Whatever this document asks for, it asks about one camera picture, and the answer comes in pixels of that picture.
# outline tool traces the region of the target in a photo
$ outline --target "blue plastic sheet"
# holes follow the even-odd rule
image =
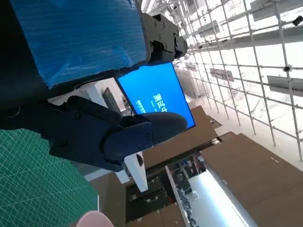
[[[48,85],[146,59],[134,0],[11,0]]]

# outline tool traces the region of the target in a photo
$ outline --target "white metal frame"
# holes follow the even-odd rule
[[[279,131],[281,133],[284,133],[285,135],[290,136],[290,137],[296,139],[297,145],[298,145],[298,151],[299,151],[299,158],[300,158],[300,161],[302,162],[303,161],[303,156],[302,156],[301,142],[303,142],[303,138],[300,138],[300,132],[301,131],[299,131],[299,129],[298,129],[298,123],[297,123],[297,117],[296,117],[295,110],[296,109],[303,109],[303,106],[299,106],[299,105],[296,105],[294,103],[294,95],[293,95],[293,90],[292,90],[292,80],[291,80],[291,77],[290,77],[290,73],[291,72],[286,72],[286,76],[287,76],[287,79],[288,79],[288,90],[289,90],[290,102],[291,102],[291,103],[287,103],[287,102],[280,101],[280,100],[275,100],[275,99],[272,99],[272,98],[269,98],[268,96],[266,96],[264,86],[268,86],[268,84],[263,83],[263,78],[262,78],[263,75],[262,75],[261,70],[260,70],[260,69],[264,69],[264,68],[268,68],[268,69],[283,69],[284,66],[288,65],[288,59],[287,59],[286,50],[285,50],[284,27],[289,26],[292,23],[292,21],[282,21],[281,20],[281,15],[280,15],[280,10],[279,10],[279,3],[281,2],[281,0],[272,0],[271,4],[274,4],[276,18],[277,18],[278,23],[277,24],[273,24],[273,25],[269,25],[269,26],[265,26],[265,27],[262,27],[262,28],[258,28],[258,29],[252,29],[251,22],[250,22],[250,17],[249,16],[256,9],[248,9],[247,8],[246,0],[242,0],[243,5],[244,5],[244,12],[228,18],[227,14],[226,14],[225,4],[227,2],[229,2],[229,1],[230,0],[221,0],[221,3],[219,5],[216,5],[213,8],[210,8],[209,7],[210,0],[205,0],[207,11],[202,14],[202,12],[200,12],[197,9],[197,1],[194,0],[196,12],[197,12],[197,14],[196,14],[197,18],[191,19],[191,16],[189,14],[188,5],[187,5],[187,1],[186,0],[165,0],[166,4],[168,6],[172,5],[172,4],[176,4],[176,3],[179,4],[179,6],[181,8],[181,11],[183,13],[183,15],[180,15],[182,17],[181,20],[183,21],[183,23],[185,23],[185,27],[187,27],[187,26],[189,27],[189,29],[185,28],[185,32],[186,32],[186,36],[185,37],[188,37],[188,39],[187,39],[187,43],[188,43],[188,46],[189,46],[188,53],[193,55],[194,62],[191,62],[190,58],[189,58],[189,61],[190,61],[190,63],[195,64],[197,67],[199,65],[201,65],[201,64],[204,67],[204,70],[198,70],[200,78],[197,78],[195,76],[195,77],[191,77],[190,80],[193,80],[193,83],[194,83],[194,80],[196,80],[197,88],[198,89],[200,89],[200,88],[199,88],[199,85],[198,85],[197,81],[200,80],[202,82],[202,85],[203,85],[203,88],[204,88],[205,91],[206,91],[207,84],[209,85],[211,93],[212,93],[212,97],[208,93],[206,93],[205,96],[206,96],[206,98],[208,100],[210,108],[212,108],[210,100],[214,100],[214,103],[216,105],[216,109],[217,109],[218,113],[219,113],[218,104],[222,104],[224,106],[224,108],[225,108],[225,112],[226,112],[227,118],[229,118],[228,112],[227,112],[227,108],[230,108],[230,109],[232,109],[232,110],[235,111],[239,125],[241,123],[240,123],[240,119],[239,119],[238,113],[241,113],[241,114],[249,117],[250,121],[251,121],[251,126],[252,126],[254,134],[256,134],[256,130],[255,130],[255,126],[254,126],[254,122],[255,121],[260,122],[260,123],[262,123],[264,125],[267,125],[270,128],[271,137],[272,137],[272,141],[273,141],[274,146],[276,145],[274,130]],[[220,7],[222,7],[222,9],[223,9],[225,20],[218,22],[218,24],[220,24],[220,25],[225,24],[227,26],[228,34],[229,35],[219,38],[217,36],[216,30],[215,30],[215,27],[214,27],[214,23],[213,23],[211,12],[214,11],[215,9],[217,9],[217,8],[220,8]],[[198,20],[199,23],[200,23],[200,27],[203,27],[201,19],[205,15],[208,15],[209,18],[210,18],[210,20],[211,20],[213,31],[214,31],[214,35],[213,35],[214,39],[210,39],[208,37],[207,40],[206,40],[206,37],[204,36],[204,34],[201,33],[201,31],[199,31],[199,29],[196,30],[196,31],[194,31],[194,28],[192,26],[193,22],[195,22],[195,21]],[[229,23],[232,22],[232,21],[235,21],[235,20],[237,20],[237,19],[239,19],[241,17],[245,17],[246,18],[247,24],[248,24],[248,31],[241,32],[241,33],[238,33],[238,34],[233,34],[232,31],[231,31],[231,29],[230,29]],[[257,51],[256,51],[256,44],[255,44],[255,40],[254,40],[254,35],[256,33],[262,32],[263,30],[266,30],[266,29],[275,29],[275,28],[278,29],[278,32],[279,32],[279,36],[280,36],[279,37],[279,44],[282,45],[283,57],[284,57],[284,63],[285,63],[285,65],[284,66],[265,66],[265,65],[260,65],[259,61],[258,61],[258,55],[257,55]],[[196,39],[196,35],[197,34],[201,35],[201,37],[204,40],[204,42],[199,42]],[[222,51],[221,51],[222,50],[221,45],[223,44],[222,41],[226,42],[226,40],[227,40],[228,42],[230,42],[232,44],[234,38],[239,37],[241,35],[249,35],[249,37],[250,37],[250,45],[253,48],[253,55],[254,55],[254,58],[256,60],[256,65],[243,65],[243,64],[239,64],[238,56],[237,56],[237,53],[236,53],[236,50],[235,50],[236,47],[232,46],[232,45],[231,45],[231,47],[229,49],[233,50],[233,53],[234,53],[234,56],[235,56],[235,60],[236,60],[236,64],[225,64],[224,63],[224,57],[223,57]],[[209,44],[209,42],[211,42],[211,45],[216,45],[217,50],[218,50],[218,52],[220,54],[221,61],[222,61],[221,64],[213,62],[212,56],[210,54],[211,51],[212,51],[212,48],[209,48],[209,47],[211,47],[211,45]],[[208,52],[211,63],[205,63],[205,61],[203,60],[203,56],[202,56],[201,52]],[[197,62],[196,57],[195,57],[195,54],[197,54],[197,53],[200,53],[200,57],[202,59],[202,63],[198,63]],[[234,78],[234,79],[241,81],[242,89],[234,89],[234,88],[232,88],[231,85],[230,85],[229,80],[227,80],[228,86],[220,84],[218,78],[216,78],[216,82],[217,83],[211,82],[210,79],[209,79],[209,72],[206,70],[206,66],[207,65],[210,65],[213,68],[215,68],[215,65],[223,66],[223,69],[224,69],[225,73],[227,71],[226,70],[226,66],[237,67],[239,75],[240,75],[240,78]],[[253,68],[256,68],[257,71],[258,71],[259,81],[251,81],[251,80],[243,79],[242,78],[242,67],[253,67]],[[303,67],[292,67],[292,70],[303,70]],[[203,79],[202,75],[206,75],[207,80]],[[262,95],[257,95],[257,94],[253,94],[253,93],[250,93],[250,92],[246,91],[245,86],[244,86],[244,82],[259,84],[261,86],[261,89],[262,89]],[[215,97],[212,85],[213,86],[218,86],[222,101],[219,101],[218,98]],[[222,87],[229,89],[230,92],[232,92],[232,90],[234,90],[234,91],[238,91],[238,92],[244,93],[246,104],[247,104],[247,108],[248,108],[248,114],[244,113],[244,112],[242,112],[242,111],[240,111],[240,110],[237,109],[237,105],[235,103],[235,100],[234,100],[233,96],[232,96],[232,104],[233,104],[233,106],[229,106],[229,105],[226,104],[226,100],[224,100],[224,97],[223,97],[223,94],[222,94],[222,91],[221,91]],[[255,117],[252,116],[251,111],[250,111],[250,104],[249,104],[249,100],[247,98],[247,95],[256,96],[256,97],[262,98],[264,100],[268,122],[261,121],[261,120],[256,119]],[[286,132],[286,131],[284,131],[282,129],[279,129],[279,128],[277,128],[277,127],[275,127],[275,126],[272,125],[272,121],[273,120],[270,117],[267,101],[273,101],[273,102],[276,102],[276,103],[279,103],[279,104],[290,106],[292,108],[295,135],[292,135],[292,134],[290,134],[290,133],[288,133],[288,132]]]

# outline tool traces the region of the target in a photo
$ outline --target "green cutting mat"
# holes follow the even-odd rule
[[[65,227],[97,206],[97,192],[39,134],[0,130],[1,227]]]

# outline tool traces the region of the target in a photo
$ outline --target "pink object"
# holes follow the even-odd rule
[[[111,221],[99,211],[93,210],[85,213],[70,227],[114,227]]]

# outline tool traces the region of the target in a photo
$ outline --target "blue screen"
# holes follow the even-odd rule
[[[195,126],[171,63],[142,66],[120,77],[118,81],[138,114],[172,112],[185,117],[187,128]]]

